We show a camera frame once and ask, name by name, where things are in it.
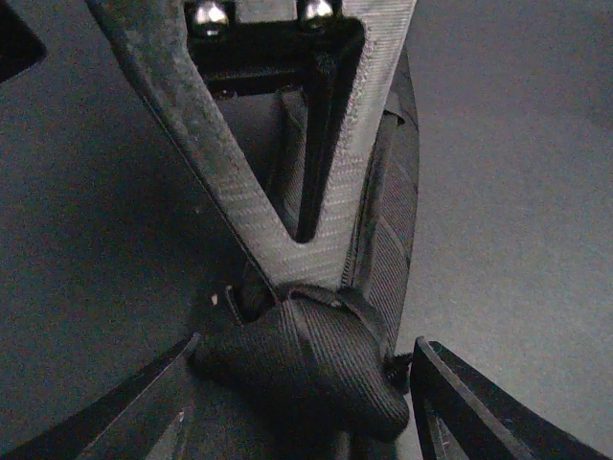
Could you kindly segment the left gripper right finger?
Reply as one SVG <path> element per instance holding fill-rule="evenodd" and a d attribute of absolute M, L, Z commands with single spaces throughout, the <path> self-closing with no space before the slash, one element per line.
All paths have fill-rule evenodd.
<path fill-rule="evenodd" d="M 437 341 L 416 339 L 411 397 L 424 459 L 604 459 Z"/>

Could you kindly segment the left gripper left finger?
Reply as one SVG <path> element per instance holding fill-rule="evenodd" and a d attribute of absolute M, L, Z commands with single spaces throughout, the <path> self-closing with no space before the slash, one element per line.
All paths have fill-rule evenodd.
<path fill-rule="evenodd" d="M 194 413 L 188 359 L 201 335 L 183 339 L 82 411 L 3 459 L 180 459 Z"/>

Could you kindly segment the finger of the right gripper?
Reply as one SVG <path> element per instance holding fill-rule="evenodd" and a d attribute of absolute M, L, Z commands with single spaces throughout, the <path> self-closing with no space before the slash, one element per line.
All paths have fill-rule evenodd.
<path fill-rule="evenodd" d="M 337 288 L 411 1 L 92 1 L 128 82 L 265 282 Z M 271 94 L 256 174 L 219 103 Z"/>

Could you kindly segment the black necktie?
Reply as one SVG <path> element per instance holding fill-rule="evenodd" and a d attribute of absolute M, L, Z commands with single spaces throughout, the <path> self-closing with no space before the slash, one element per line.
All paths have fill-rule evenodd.
<path fill-rule="evenodd" d="M 418 204 L 419 124 L 406 55 L 397 62 L 339 288 L 284 288 L 236 302 L 240 324 L 206 337 L 194 372 L 286 424 L 391 442 L 406 428 L 406 361 L 395 354 Z"/>

